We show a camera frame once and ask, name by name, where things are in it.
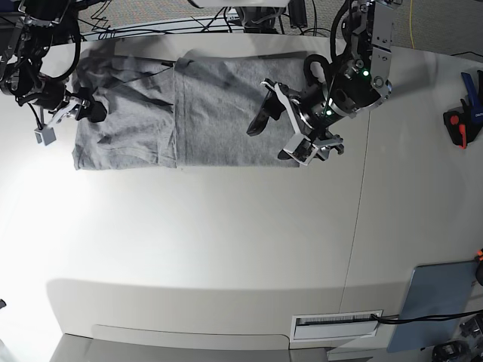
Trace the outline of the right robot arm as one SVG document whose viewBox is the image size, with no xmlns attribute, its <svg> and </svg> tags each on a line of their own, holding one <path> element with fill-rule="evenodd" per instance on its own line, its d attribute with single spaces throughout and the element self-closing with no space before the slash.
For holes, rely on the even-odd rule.
<svg viewBox="0 0 483 362">
<path fill-rule="evenodd" d="M 47 128 L 44 112 L 58 123 L 66 116 L 91 123 L 105 121 L 105 106 L 94 99 L 93 91 L 80 87 L 71 92 L 67 81 L 81 57 L 82 34 L 78 13 L 97 1 L 15 1 L 19 17 L 12 25 L 10 38 L 1 47 L 1 92 L 13 96 L 18 106 L 35 110 L 39 130 Z M 43 58 L 51 47 L 71 40 L 75 46 L 72 63 L 57 76 L 42 72 Z"/>
</svg>

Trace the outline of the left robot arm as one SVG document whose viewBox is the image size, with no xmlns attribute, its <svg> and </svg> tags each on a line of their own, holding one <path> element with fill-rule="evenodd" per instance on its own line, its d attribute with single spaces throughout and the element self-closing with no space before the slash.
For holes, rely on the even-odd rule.
<svg viewBox="0 0 483 362">
<path fill-rule="evenodd" d="M 343 154 L 343 138 L 329 127 L 343 118 L 354 118 L 374 109 L 392 93 L 389 71 L 392 31 L 399 1 L 346 1 L 337 12 L 326 58 L 311 54 L 304 60 L 304 89 L 297 91 L 270 79 L 263 81 L 268 93 L 247 134 L 262 133 L 269 120 L 288 114 L 293 136 L 278 159 L 308 165 L 325 161 L 331 151 Z"/>
</svg>

